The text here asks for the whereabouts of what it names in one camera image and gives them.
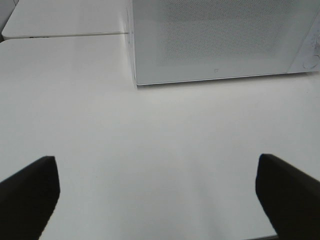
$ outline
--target perforated grille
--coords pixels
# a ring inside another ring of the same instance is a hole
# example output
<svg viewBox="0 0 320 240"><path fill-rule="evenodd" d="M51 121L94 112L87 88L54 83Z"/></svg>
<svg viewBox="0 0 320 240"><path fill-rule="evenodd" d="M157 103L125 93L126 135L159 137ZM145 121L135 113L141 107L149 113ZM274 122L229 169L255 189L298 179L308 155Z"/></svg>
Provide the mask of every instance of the perforated grille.
<svg viewBox="0 0 320 240"><path fill-rule="evenodd" d="M158 61L272 57L298 0L160 0Z"/></svg>

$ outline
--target white microwave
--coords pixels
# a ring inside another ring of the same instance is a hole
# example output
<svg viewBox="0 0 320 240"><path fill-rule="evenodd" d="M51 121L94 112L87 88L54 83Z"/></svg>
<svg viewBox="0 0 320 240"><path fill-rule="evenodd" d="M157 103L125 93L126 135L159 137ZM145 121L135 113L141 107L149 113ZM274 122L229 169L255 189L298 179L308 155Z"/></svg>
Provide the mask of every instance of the white microwave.
<svg viewBox="0 0 320 240"><path fill-rule="evenodd" d="M320 70L320 0L129 0L137 85Z"/></svg>

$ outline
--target table surface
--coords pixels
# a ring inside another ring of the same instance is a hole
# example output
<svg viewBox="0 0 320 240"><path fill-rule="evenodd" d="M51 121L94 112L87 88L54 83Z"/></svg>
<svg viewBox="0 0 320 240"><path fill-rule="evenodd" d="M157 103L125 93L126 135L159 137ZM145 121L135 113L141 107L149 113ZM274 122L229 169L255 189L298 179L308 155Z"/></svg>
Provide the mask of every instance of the table surface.
<svg viewBox="0 0 320 240"><path fill-rule="evenodd" d="M269 236L259 155L320 179L318 73L137 88L125 35L8 40L0 61L0 181L57 160L43 240Z"/></svg>
<svg viewBox="0 0 320 240"><path fill-rule="evenodd" d="M123 34L127 0L21 0L4 39Z"/></svg>

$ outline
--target white appliance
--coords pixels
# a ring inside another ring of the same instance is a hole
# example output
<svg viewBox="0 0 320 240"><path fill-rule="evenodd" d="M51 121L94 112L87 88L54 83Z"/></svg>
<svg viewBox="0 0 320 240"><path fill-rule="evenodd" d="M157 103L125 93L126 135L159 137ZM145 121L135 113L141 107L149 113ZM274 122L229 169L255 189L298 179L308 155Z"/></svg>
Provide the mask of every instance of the white appliance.
<svg viewBox="0 0 320 240"><path fill-rule="evenodd" d="M320 70L320 0L129 0L138 85Z"/></svg>

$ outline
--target microwave knob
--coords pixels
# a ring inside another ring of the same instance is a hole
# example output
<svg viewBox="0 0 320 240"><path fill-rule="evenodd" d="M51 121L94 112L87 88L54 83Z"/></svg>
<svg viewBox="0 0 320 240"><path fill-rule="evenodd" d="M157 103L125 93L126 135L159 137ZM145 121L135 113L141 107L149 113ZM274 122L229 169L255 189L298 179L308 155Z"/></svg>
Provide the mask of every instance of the microwave knob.
<svg viewBox="0 0 320 240"><path fill-rule="evenodd" d="M311 69L314 69L319 64L319 62L320 62L320 56L313 55L304 61L303 67L305 69L311 70Z"/></svg>

